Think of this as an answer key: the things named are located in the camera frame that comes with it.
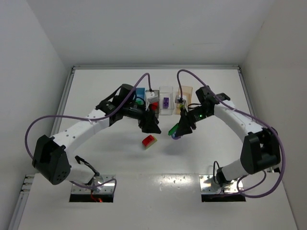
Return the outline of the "green lego stack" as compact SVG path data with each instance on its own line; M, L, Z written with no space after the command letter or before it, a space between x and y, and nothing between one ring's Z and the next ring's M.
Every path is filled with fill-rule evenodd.
M169 135L169 136L174 136L174 135L176 134L177 129L178 129L178 123L175 124L175 125L169 130L168 135Z

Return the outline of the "red and green lego block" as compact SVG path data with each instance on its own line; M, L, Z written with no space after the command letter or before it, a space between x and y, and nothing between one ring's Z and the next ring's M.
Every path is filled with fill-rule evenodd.
M153 111L156 111L158 109L158 102L149 104L149 108Z

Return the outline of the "green lego plate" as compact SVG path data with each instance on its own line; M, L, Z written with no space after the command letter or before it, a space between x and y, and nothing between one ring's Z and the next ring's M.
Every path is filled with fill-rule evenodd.
M143 104L144 104L144 102L143 102L142 100L136 100L136 103L137 103L138 105L143 105Z

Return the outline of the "purple lego brick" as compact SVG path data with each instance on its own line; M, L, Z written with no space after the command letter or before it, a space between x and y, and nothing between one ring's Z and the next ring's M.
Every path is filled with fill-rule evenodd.
M163 98L162 105L163 105L163 108L166 108L166 109L169 107L169 97L164 97Z

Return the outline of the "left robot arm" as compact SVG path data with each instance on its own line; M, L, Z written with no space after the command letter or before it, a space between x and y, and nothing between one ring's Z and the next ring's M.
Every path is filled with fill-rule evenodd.
M51 137L41 136L36 143L33 167L53 185L70 181L81 187L101 186L98 181L100 173L74 152L95 134L125 116L136 119L143 133L161 133L154 110L137 104L135 87L122 84L86 118Z

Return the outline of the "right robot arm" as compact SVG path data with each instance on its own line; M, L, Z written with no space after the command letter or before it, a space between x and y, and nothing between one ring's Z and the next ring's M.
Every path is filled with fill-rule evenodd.
M243 143L240 158L217 170L216 184L220 187L242 176L255 174L281 161L280 147L276 136L268 129L235 111L235 105L225 93L216 96L201 87L196 91L200 105L193 109L180 109L180 120L169 131L169 136L178 139L191 134L196 123L210 116L225 122Z

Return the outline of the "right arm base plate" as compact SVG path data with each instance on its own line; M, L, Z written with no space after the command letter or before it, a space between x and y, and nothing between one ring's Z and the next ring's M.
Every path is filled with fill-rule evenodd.
M227 195L236 194L239 190L243 190L243 183L238 182L238 179L232 180L230 184L222 187L213 181L213 175L199 175L200 189L202 195Z

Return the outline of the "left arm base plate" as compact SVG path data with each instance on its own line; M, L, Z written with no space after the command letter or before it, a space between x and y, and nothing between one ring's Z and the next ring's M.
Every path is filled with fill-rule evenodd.
M93 183L79 187L75 184L71 187L72 195L89 195L93 192L94 195L113 195L117 187L115 174L101 174L94 178Z

